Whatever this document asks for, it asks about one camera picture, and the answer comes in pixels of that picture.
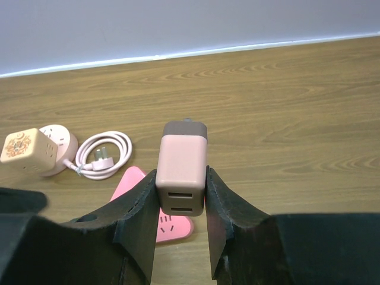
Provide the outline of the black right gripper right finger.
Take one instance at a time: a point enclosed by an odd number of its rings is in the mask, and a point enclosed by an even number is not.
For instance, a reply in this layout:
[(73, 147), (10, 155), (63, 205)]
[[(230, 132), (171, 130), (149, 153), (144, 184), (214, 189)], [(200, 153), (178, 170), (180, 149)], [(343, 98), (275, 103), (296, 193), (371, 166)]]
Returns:
[(218, 284), (378, 284), (379, 214), (269, 215), (211, 168), (205, 210)]

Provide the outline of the small pink plug adapter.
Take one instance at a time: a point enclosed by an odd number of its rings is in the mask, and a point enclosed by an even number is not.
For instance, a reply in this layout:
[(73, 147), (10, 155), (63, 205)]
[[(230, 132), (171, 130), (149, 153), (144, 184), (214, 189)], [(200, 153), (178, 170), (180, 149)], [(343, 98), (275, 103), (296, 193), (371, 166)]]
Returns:
[(200, 216), (204, 211), (207, 127), (191, 120), (170, 121), (163, 129), (156, 173), (162, 211)]

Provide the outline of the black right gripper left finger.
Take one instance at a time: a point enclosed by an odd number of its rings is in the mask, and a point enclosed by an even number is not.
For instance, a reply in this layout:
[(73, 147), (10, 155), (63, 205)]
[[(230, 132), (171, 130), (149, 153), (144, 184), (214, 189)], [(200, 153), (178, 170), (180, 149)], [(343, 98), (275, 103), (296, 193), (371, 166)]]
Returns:
[(1, 214), (2, 284), (150, 284), (159, 219), (156, 172), (65, 223)]

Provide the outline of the beige cube socket adapter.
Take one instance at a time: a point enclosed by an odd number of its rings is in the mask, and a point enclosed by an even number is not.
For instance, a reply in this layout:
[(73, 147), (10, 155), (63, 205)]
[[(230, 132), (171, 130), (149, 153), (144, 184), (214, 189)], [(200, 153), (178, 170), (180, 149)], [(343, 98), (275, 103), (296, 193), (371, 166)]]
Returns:
[(54, 168), (58, 146), (42, 131), (30, 128), (8, 134), (1, 151), (1, 163), (30, 173)]

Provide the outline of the round pink power strip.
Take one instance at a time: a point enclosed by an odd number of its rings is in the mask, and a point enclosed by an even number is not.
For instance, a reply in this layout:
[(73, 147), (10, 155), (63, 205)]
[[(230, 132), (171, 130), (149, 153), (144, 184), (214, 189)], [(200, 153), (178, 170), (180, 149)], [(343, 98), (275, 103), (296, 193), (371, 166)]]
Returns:
[(78, 140), (75, 135), (63, 125), (46, 125), (39, 130), (58, 146), (54, 168), (40, 175), (42, 177), (57, 175), (67, 168), (64, 161), (72, 162), (75, 159), (78, 151)]

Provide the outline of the pink triangular power strip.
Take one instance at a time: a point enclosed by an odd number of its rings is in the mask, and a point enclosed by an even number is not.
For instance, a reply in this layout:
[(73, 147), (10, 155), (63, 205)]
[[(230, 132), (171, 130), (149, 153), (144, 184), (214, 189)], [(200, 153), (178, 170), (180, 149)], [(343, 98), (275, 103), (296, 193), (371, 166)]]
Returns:
[[(131, 166), (126, 169), (118, 183), (110, 201), (131, 190), (146, 174), (139, 167)], [(170, 216), (160, 210), (157, 227), (157, 243), (171, 242), (190, 237), (194, 231), (193, 221), (187, 216)]]

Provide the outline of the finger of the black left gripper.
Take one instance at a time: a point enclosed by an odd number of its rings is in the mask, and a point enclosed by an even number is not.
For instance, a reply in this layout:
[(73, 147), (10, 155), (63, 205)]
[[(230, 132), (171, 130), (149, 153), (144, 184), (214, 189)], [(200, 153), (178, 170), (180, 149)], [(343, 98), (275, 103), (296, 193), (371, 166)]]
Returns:
[(0, 194), (1, 214), (39, 213), (48, 206), (48, 199), (42, 192), (1, 188)]

